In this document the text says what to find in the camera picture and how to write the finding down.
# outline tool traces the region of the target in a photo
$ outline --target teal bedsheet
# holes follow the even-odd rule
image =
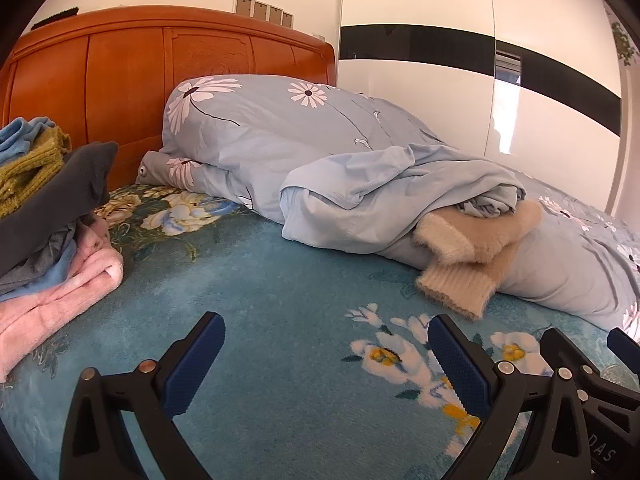
[[[58,477],[82,369],[119,373],[159,358],[207,310],[224,317],[226,342],[175,423],[216,480],[439,479],[469,440],[478,420],[426,338],[446,310],[415,290],[415,269],[291,242],[236,204],[172,188],[121,188],[100,213],[124,282],[0,384],[0,418],[40,480]],[[603,376],[638,389],[607,334],[577,317],[501,294],[480,322],[449,313],[495,360],[529,373],[549,373],[538,340],[558,327]],[[126,421],[149,477],[161,479],[134,417]],[[525,424],[521,416],[514,442]]]

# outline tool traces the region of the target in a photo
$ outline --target wooden headboard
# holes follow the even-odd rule
[[[162,146],[162,112],[185,79],[278,74],[335,84],[332,46],[290,28],[218,10],[139,6],[65,18],[25,34],[0,71],[2,125],[48,116],[73,146],[120,145],[110,189],[135,180]]]

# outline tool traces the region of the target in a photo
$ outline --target wall switch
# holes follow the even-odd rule
[[[267,5],[260,2],[254,2],[254,18],[256,20],[267,21]]]
[[[284,27],[293,28],[293,16],[288,12],[282,13],[282,25]]]
[[[269,6],[269,22],[279,25],[282,22],[282,9]]]
[[[250,16],[251,3],[251,0],[236,0],[236,14],[240,14],[240,16]]]

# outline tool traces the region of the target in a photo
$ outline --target glossy white door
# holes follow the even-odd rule
[[[616,44],[602,0],[493,0],[495,39],[555,59],[620,97]]]
[[[343,27],[429,25],[494,35],[491,0],[342,0]],[[427,63],[348,59],[339,87],[382,97],[423,120],[445,142],[476,155],[486,145],[493,78]]]
[[[496,80],[486,156],[604,210],[620,139],[553,99]]]
[[[484,154],[491,76],[427,63],[345,59],[338,62],[338,86],[387,99],[418,117],[447,144]]]

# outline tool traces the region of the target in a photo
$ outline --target pink towel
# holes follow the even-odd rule
[[[25,355],[122,282],[122,256],[111,247],[107,222],[92,214],[78,220],[76,232],[65,282],[0,302],[0,383]]]

